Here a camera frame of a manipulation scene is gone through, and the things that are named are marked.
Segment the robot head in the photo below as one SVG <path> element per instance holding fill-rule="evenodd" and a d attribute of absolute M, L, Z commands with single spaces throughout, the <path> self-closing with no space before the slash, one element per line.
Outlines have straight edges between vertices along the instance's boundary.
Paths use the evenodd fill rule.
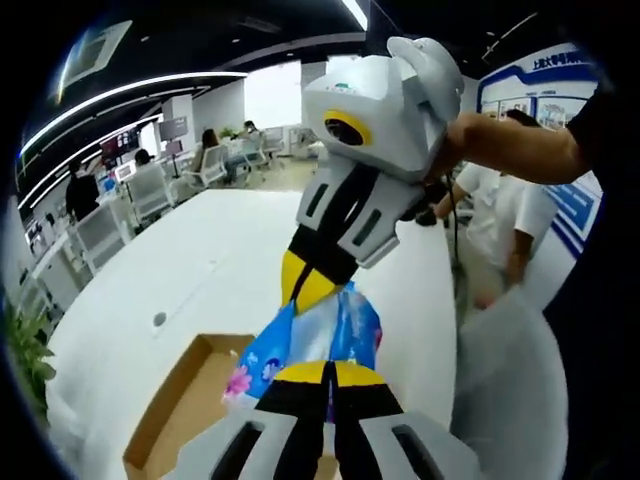
<path fill-rule="evenodd" d="M 306 120 L 330 152 L 418 181 L 458 114 L 464 84 L 437 42 L 393 37 L 388 46 L 392 57 L 361 58 L 312 82 Z"/>

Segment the white sleeve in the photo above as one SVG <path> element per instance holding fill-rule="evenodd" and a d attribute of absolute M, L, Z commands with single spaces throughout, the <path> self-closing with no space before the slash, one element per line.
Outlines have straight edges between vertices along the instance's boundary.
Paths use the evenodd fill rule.
<path fill-rule="evenodd" d="M 558 211 L 556 203 L 541 185 L 529 184 L 522 192 L 522 201 L 516 217 L 515 230 L 534 239 L 544 236 Z"/>
<path fill-rule="evenodd" d="M 480 177 L 483 167 L 474 163 L 467 163 L 456 177 L 456 183 L 467 193 L 473 193 L 480 187 Z"/>

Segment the ceiling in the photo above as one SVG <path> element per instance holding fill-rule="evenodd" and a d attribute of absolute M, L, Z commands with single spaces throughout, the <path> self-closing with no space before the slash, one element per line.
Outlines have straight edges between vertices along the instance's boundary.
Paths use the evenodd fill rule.
<path fill-rule="evenodd" d="M 106 12 L 93 25 L 99 31 L 118 22 L 133 21 L 107 67 L 67 86 L 61 98 L 43 92 L 39 107 L 32 112 L 25 127 L 24 138 L 30 138 L 61 113 L 95 95 L 162 75 L 220 69 L 250 72 L 291 60 L 287 53 L 293 53 L 294 58 L 303 62 L 342 53 L 378 53 L 384 50 L 389 36 L 407 35 L 429 36 L 441 41 L 465 75 L 480 78 L 561 40 L 553 25 L 538 15 L 498 42 L 512 27 L 535 13 L 532 2 L 357 1 L 369 19 L 366 41 L 357 21 L 340 0 L 128 2 Z M 328 43 L 318 44 L 318 38 L 311 45 L 296 43 L 310 37 L 319 37 Z M 261 54 L 246 58 L 256 51 Z M 23 198 L 79 148 L 153 111 L 160 102 L 175 94 L 175 90 L 193 89 L 191 91 L 198 94 L 204 88 L 215 88 L 233 80 L 186 79 L 149 85 L 82 110 L 44 135 L 17 164 L 19 197 Z M 46 188 L 54 178 L 40 188 Z"/>

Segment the bag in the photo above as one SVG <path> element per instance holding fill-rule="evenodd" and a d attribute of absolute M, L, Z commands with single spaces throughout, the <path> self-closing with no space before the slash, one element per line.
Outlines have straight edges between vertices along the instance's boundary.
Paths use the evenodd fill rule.
<path fill-rule="evenodd" d="M 297 317 L 291 302 L 240 356 L 223 401 L 255 407 L 276 374 L 296 363 L 343 360 L 375 370 L 381 340 L 380 319 L 353 282 Z"/>

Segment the white shirt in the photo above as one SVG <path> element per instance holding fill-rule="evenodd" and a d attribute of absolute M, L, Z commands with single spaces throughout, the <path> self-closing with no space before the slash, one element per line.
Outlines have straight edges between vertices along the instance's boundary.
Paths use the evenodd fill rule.
<path fill-rule="evenodd" d="M 526 180 L 469 163 L 456 183 L 473 194 L 474 213 L 467 238 L 499 268 L 507 265 L 514 230 L 531 235 L 536 245 L 555 216 L 555 204 L 542 187 Z"/>

